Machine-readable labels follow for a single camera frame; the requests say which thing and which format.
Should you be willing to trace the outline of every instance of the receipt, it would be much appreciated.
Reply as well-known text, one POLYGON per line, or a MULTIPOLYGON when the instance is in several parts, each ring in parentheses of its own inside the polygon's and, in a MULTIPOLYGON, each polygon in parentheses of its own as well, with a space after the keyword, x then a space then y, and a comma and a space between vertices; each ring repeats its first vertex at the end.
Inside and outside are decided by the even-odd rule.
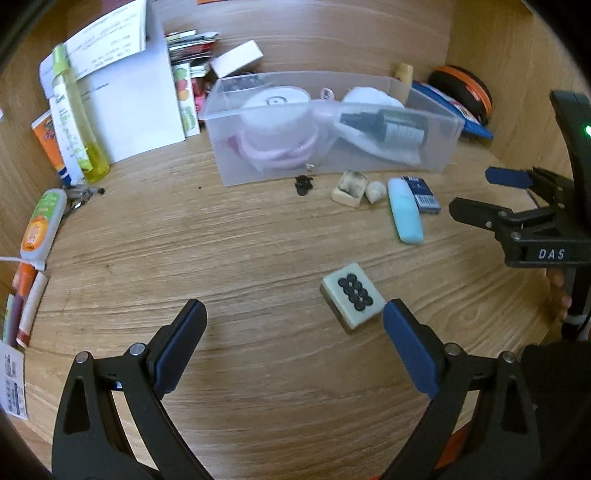
POLYGON ((25 406, 24 367, 25 356, 17 349, 0 342, 0 405, 4 411, 27 420, 25 406))

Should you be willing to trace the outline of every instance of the wooden desk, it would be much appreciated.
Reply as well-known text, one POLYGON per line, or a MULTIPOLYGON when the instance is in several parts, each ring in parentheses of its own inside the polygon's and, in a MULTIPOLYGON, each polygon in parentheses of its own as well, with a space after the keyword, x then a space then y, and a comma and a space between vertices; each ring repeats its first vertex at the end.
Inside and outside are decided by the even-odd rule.
MULTIPOLYGON (((100 358, 148 342, 193 297, 209 325, 164 405, 215 478, 379 475, 427 399, 381 322, 346 334, 320 280, 357 261, 384 297, 403 298, 443 342, 478 355, 539 342, 541 271, 507 268, 491 233, 447 212, 455 196, 531 208, 525 193, 486 183, 496 163, 460 144, 443 175, 424 175, 443 210, 423 216, 419 247, 397 239, 387 202, 331 201, 337 175, 316 177, 306 197, 293 179, 223 187, 205 135, 115 165, 107 193, 67 220, 48 260, 25 362, 32 428, 51 440, 77 352, 100 358)), ((150 463, 122 394, 117 402, 150 463)))

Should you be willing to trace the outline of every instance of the white tube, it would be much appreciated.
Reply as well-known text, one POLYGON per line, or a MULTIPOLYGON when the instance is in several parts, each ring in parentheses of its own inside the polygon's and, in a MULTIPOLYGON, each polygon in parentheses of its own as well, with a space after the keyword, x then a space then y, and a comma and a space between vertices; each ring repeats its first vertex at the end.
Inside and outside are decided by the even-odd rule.
POLYGON ((27 302, 22 309, 21 323, 18 326, 17 343, 24 348, 29 346, 29 338, 31 329, 33 328, 33 321, 35 320, 35 315, 37 314, 37 309, 39 308, 41 296, 43 295, 43 291, 47 285, 47 280, 48 277, 46 277, 41 272, 37 274, 35 281, 33 282, 33 286, 31 287, 31 292, 27 297, 27 302))

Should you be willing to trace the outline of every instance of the clear plastic storage box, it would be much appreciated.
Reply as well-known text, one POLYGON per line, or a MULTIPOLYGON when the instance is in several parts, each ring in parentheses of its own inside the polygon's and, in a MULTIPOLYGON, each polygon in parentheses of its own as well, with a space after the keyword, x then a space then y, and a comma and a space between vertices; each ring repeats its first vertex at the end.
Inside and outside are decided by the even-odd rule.
POLYGON ((341 72, 220 79, 200 118, 226 186, 348 168, 442 171, 464 124, 395 79, 341 72), (356 87, 398 98, 406 92, 408 100, 405 107, 386 95, 373 103, 353 103, 359 96, 348 95, 342 102, 356 87))

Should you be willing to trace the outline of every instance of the light blue eraser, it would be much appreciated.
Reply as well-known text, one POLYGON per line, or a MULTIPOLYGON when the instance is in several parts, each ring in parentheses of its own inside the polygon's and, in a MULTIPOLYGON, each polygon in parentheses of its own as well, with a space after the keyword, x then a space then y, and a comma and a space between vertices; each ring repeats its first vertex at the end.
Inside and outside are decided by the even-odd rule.
POLYGON ((423 241, 423 224, 418 212, 417 202, 404 179, 388 180, 390 208, 398 236, 406 244, 419 244, 423 241))

